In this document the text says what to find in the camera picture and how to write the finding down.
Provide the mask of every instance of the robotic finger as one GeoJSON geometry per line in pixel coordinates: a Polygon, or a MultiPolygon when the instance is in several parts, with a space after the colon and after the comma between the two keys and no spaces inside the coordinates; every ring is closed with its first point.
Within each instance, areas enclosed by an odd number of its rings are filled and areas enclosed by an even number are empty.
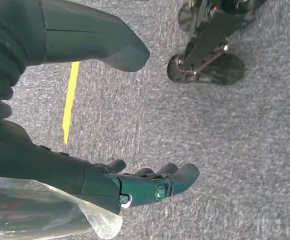
{"type": "Polygon", "coordinates": [[[183,193],[192,186],[199,171],[193,164],[178,168],[166,164],[157,172],[143,168],[134,174],[105,174],[119,185],[119,203],[122,208],[154,204],[183,193]]]}

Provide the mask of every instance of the caster wheel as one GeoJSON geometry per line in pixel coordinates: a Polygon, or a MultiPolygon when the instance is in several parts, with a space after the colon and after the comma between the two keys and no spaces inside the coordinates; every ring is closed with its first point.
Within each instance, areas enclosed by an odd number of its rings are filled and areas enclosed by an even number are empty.
{"type": "Polygon", "coordinates": [[[242,60],[226,53],[202,71],[202,75],[208,76],[214,84],[231,85],[244,78],[245,71],[245,66],[242,60]]]}
{"type": "Polygon", "coordinates": [[[182,82],[187,78],[187,74],[182,72],[180,67],[180,62],[181,59],[181,54],[176,54],[171,58],[168,65],[167,66],[167,75],[170,80],[173,82],[182,82]]]}
{"type": "Polygon", "coordinates": [[[184,3],[178,12],[179,27],[184,32],[190,32],[194,19],[194,0],[184,3]]]}

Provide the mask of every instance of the gray carpet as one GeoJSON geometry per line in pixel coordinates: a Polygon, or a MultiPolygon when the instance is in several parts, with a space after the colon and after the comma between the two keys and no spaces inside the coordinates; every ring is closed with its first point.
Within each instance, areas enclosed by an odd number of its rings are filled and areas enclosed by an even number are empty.
{"type": "Polygon", "coordinates": [[[82,62],[68,145],[62,121],[70,63],[29,68],[10,101],[11,119],[36,144],[94,163],[201,172],[184,194],[123,210],[116,240],[290,240],[290,1],[268,0],[233,37],[230,50],[248,71],[228,87],[167,78],[170,57],[187,41],[177,22],[180,0],[76,1],[122,18],[150,59],[137,73],[82,62]]]}

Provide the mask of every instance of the black metal frame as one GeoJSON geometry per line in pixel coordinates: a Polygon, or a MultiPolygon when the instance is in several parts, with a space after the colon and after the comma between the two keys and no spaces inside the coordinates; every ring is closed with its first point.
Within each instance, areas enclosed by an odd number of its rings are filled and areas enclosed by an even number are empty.
{"type": "Polygon", "coordinates": [[[209,83],[228,85],[244,77],[245,65],[238,57],[227,53],[227,38],[251,22],[255,10],[266,0],[195,0],[185,3],[190,15],[190,40],[183,54],[173,56],[168,66],[174,82],[193,82],[189,77],[208,75],[209,83]]]}

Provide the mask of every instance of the robotic hand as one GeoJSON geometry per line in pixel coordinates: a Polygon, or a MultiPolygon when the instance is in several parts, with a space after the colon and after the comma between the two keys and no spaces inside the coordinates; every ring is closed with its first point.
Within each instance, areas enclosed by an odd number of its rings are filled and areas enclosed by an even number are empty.
{"type": "Polygon", "coordinates": [[[126,165],[91,164],[33,144],[21,126],[5,120],[28,66],[97,59],[125,72],[143,68],[149,50],[118,17],[66,0],[0,0],[0,177],[48,184],[115,214],[121,207],[160,202],[186,191],[199,175],[193,164],[167,164],[119,174],[126,165]]]}

